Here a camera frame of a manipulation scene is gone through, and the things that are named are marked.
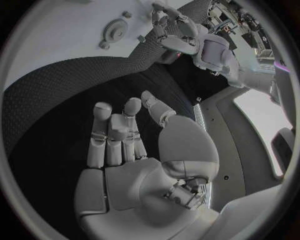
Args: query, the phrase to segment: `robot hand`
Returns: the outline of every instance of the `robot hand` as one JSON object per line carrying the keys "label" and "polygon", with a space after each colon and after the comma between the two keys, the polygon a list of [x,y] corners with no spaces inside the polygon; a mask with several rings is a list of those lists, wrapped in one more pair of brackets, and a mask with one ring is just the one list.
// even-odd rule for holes
{"label": "robot hand", "polygon": [[147,157],[136,122],[140,109],[141,100],[136,97],[127,101],[123,114],[112,114],[108,103],[96,103],[87,156],[90,168],[119,166]]}
{"label": "robot hand", "polygon": [[[231,86],[244,86],[239,78],[239,63],[223,37],[209,34],[206,27],[195,24],[189,17],[160,1],[152,6],[152,24],[159,44],[168,50],[191,55],[198,68],[220,73]],[[167,34],[168,20],[176,23],[183,37]]]}

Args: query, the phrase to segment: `metal screw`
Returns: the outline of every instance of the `metal screw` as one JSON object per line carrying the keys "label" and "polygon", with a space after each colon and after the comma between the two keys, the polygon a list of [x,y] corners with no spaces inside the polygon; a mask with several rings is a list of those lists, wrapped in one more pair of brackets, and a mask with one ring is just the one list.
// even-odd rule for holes
{"label": "metal screw", "polygon": [[145,38],[144,36],[142,36],[142,35],[139,35],[139,36],[137,37],[137,39],[139,40],[140,43],[146,42],[146,38]]}
{"label": "metal screw", "polygon": [[129,11],[124,11],[122,15],[127,19],[130,19],[133,16]]}
{"label": "metal screw", "polygon": [[108,49],[110,49],[111,46],[109,45],[108,42],[103,40],[99,43],[99,47],[102,48],[103,50],[108,50]]}

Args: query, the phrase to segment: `black mesh fabric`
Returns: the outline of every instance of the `black mesh fabric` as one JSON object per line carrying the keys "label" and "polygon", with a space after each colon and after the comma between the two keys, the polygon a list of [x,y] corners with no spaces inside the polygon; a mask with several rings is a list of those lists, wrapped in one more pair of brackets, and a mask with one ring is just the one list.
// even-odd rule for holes
{"label": "black mesh fabric", "polygon": [[[195,0],[179,10],[202,23],[207,19],[211,0]],[[175,26],[170,34],[178,32]],[[20,78],[4,93],[3,139],[6,154],[23,134],[45,113],[70,97],[93,86],[149,68],[164,52],[151,31],[128,58],[84,57],[56,62]]]}

